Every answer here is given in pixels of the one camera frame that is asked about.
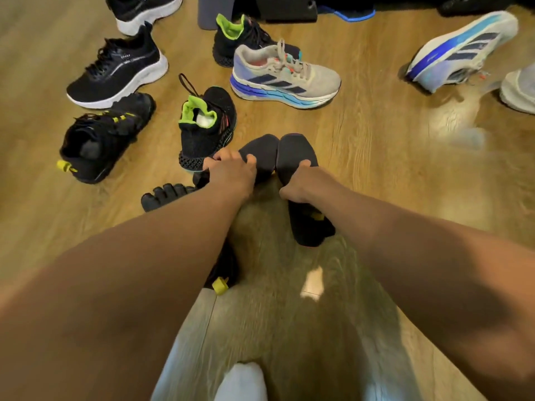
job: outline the blue gradient midsole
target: blue gradient midsole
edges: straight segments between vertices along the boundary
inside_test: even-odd
[[[429,67],[430,65],[435,63],[437,60],[439,60],[446,53],[458,47],[462,43],[466,42],[471,37],[477,35],[479,32],[487,28],[487,26],[494,24],[499,19],[500,19],[500,16],[498,14],[490,16],[487,19],[484,19],[483,21],[474,25],[473,27],[467,29],[465,32],[446,40],[444,43],[442,43],[441,45],[433,49],[431,52],[429,52],[417,64],[415,64],[414,67],[411,69],[411,71],[407,75],[409,76],[411,80],[414,80],[416,76],[418,76],[427,67]]]
[[[251,87],[248,84],[243,84],[243,83],[240,83],[238,80],[236,80],[236,78],[234,77],[234,74],[231,74],[231,85],[240,93],[245,94],[247,96],[256,97],[257,99],[265,98],[265,99],[281,100],[283,102],[288,101],[293,105],[299,105],[302,107],[316,105],[318,104],[318,101],[324,100],[323,98],[319,98],[317,100],[301,100],[295,97],[294,94],[284,92],[281,90],[264,90],[260,87]]]

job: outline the white and blue shoe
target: white and blue shoe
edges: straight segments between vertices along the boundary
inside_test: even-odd
[[[280,101],[309,109],[332,100],[340,89],[334,70],[294,59],[278,45],[253,50],[240,45],[234,53],[231,87],[245,100]]]
[[[489,54],[518,33],[518,19],[507,11],[482,16],[461,29],[427,42],[407,77],[431,93],[444,84],[462,83],[481,70]]]

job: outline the beige shoelace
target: beige shoelace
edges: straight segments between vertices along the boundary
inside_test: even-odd
[[[284,40],[279,40],[277,44],[278,58],[275,59],[274,67],[282,70],[287,67],[293,76],[299,76],[301,79],[308,79],[310,76],[310,65],[301,60],[294,59],[292,55],[285,53]]]

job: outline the floor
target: floor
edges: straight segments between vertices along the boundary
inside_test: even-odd
[[[197,90],[217,84],[231,91],[230,71],[213,62],[213,33],[197,27],[196,12],[197,0],[184,0],[155,26],[171,64],[143,88],[158,109],[110,177],[92,186],[55,163],[65,130],[84,113],[65,87],[96,58],[104,37],[119,36],[113,16],[104,0],[0,0],[0,288],[141,215],[143,193],[191,181],[177,159],[187,98],[178,74]],[[325,15],[317,23],[265,25],[273,38],[299,45],[305,60],[338,71],[342,88],[330,105],[309,112],[235,98],[231,147],[300,131],[319,163],[356,191],[534,246],[535,117],[503,106],[492,92],[505,73],[535,59],[535,17],[520,7],[511,12],[520,33],[489,57],[491,75],[432,96],[400,80],[400,70],[427,40],[471,18],[421,9],[353,24]],[[483,400],[343,237],[317,249],[293,241],[277,188],[276,180],[261,186],[237,217],[230,239],[242,280],[219,298],[201,291],[154,399],[212,399],[232,364],[255,360],[271,400]]]

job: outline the person's left hand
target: person's left hand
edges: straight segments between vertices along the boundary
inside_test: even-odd
[[[210,170],[210,185],[236,192],[242,202],[252,194],[256,178],[256,157],[247,155],[247,163],[237,151],[223,148],[212,158],[205,158],[203,170]]]

